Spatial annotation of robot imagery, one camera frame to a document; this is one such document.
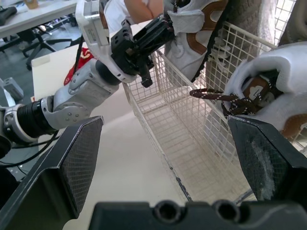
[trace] wire basket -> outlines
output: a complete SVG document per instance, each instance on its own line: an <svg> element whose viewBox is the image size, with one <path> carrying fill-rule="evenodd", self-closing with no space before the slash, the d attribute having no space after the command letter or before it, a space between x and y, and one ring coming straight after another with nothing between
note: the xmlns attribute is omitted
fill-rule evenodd
<svg viewBox="0 0 307 230"><path fill-rule="evenodd" d="M235 201L250 187L224 115L214 101L193 98L189 92L204 87L224 90L243 60L275 48L229 23L224 23L219 38L219 46L194 83L183 76L165 58L164 49L160 49L152 57L153 85L146 89L140 79L124 85L135 115L170 168L178 188L187 200L209 203L217 199ZM303 133L304 130L291 140L299 150L307 146Z"/></svg>
<svg viewBox="0 0 307 230"><path fill-rule="evenodd" d="M274 43L278 45L280 38L286 28L296 0L278 0L275 12L275 38Z"/></svg>

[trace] shoe tongue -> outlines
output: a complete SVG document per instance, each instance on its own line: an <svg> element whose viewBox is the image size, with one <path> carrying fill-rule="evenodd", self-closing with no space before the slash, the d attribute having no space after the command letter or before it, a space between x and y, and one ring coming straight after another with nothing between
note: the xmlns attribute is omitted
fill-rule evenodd
<svg viewBox="0 0 307 230"><path fill-rule="evenodd" d="M244 96L256 105L257 111L270 104L282 94L281 91L276 89L275 85L270 87L270 84L266 77L258 75L242 87Z"/></svg>

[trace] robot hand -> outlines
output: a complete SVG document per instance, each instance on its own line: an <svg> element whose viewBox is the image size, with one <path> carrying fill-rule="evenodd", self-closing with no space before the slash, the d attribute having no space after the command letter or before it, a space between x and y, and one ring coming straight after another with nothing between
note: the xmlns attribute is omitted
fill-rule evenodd
<svg viewBox="0 0 307 230"><path fill-rule="evenodd" d="M111 38L103 24L99 0L79 0L76 19L84 40L96 59L78 70L70 84L54 96L28 105L18 104L0 110L0 158L11 149L12 142L31 143L41 135L53 134L88 118L94 108L119 89L119 84L133 82L137 75L149 87L149 70L154 66L150 55L174 37L168 16L159 16L135 36L128 21Z"/></svg>

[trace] table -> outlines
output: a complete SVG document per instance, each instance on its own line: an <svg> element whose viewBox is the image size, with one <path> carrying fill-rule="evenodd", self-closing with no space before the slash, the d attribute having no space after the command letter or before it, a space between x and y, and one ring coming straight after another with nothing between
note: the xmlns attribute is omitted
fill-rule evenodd
<svg viewBox="0 0 307 230"><path fill-rule="evenodd" d="M140 29L132 26L134 33ZM33 60L36 100L54 94L63 85L76 52L73 46ZM94 205L99 201L147 201L153 206L162 199L171 199L183 205L180 189L134 116L122 85L93 110L91 116L95 115L103 115L105 120L96 171L80 217L69 221L64 230L88 229Z"/></svg>
<svg viewBox="0 0 307 230"><path fill-rule="evenodd" d="M17 14L10 17L4 26L0 26L0 38L47 23L61 16L74 13L77 0L41 1L39 7L33 10L26 5L18 7Z"/></svg>

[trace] shoelace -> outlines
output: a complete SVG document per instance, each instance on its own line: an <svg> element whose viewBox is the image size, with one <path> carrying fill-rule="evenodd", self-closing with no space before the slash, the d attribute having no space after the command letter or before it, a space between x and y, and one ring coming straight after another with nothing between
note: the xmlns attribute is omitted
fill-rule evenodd
<svg viewBox="0 0 307 230"><path fill-rule="evenodd" d="M174 2L174 8L173 8L174 13L178 12L177 1L179 1L179 0L175 0L175 2Z"/></svg>
<svg viewBox="0 0 307 230"><path fill-rule="evenodd" d="M225 117L229 115L247 115L255 114L258 111L257 106L247 97L238 98L235 94L224 95L223 91L215 89L197 89L190 91L190 96L208 100L222 101L222 109ZM230 109L227 110L223 102L230 102Z"/></svg>

